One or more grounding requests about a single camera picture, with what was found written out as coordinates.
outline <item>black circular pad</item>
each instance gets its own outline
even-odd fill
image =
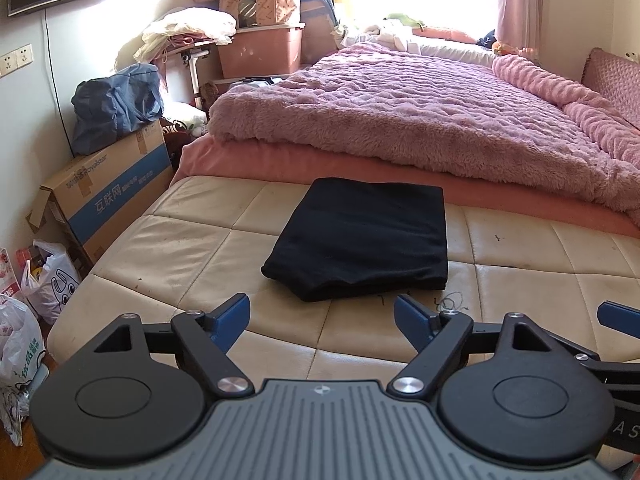
[[[151,390],[145,383],[127,377],[108,377],[86,384],[76,402],[87,415],[99,418],[122,418],[148,405]]]
[[[543,377],[505,379],[494,388],[494,399],[506,412],[527,418],[544,418],[560,413],[569,402],[566,390]]]
[[[513,350],[453,374],[438,412],[469,447],[522,466],[596,454],[614,406],[600,381],[564,350]]]
[[[72,360],[77,365],[54,371],[31,403],[49,456],[92,467],[142,462],[185,440],[202,419],[196,380],[148,353],[86,352]]]

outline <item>gray ridged plate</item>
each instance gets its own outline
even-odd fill
[[[527,472],[452,443],[430,409],[387,397],[375,381],[268,381],[220,402],[202,430],[157,460],[119,470],[51,461],[38,480],[599,480],[594,461]]]

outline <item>green toy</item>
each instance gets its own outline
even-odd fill
[[[424,26],[425,26],[423,21],[414,20],[413,18],[407,16],[406,14],[402,14],[400,12],[392,12],[385,19],[386,20],[400,20],[400,22],[405,27],[420,28],[420,30],[424,30]]]

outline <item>cream leather mattress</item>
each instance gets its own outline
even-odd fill
[[[166,322],[245,292],[251,322],[229,356],[256,387],[264,378],[386,384],[415,355],[394,324],[396,293],[303,303],[260,273],[306,190],[210,176],[181,180],[73,295],[49,335],[55,360],[65,361],[119,314]],[[640,240],[488,209],[447,205],[446,215],[447,289],[412,296],[478,321],[524,312],[603,360],[640,359],[640,340],[596,320],[604,300],[640,308]],[[601,458],[616,466],[628,456],[605,450]]]

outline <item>pink storage box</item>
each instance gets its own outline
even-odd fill
[[[231,44],[218,47],[225,79],[292,74],[299,70],[304,27],[299,23],[238,29]]]

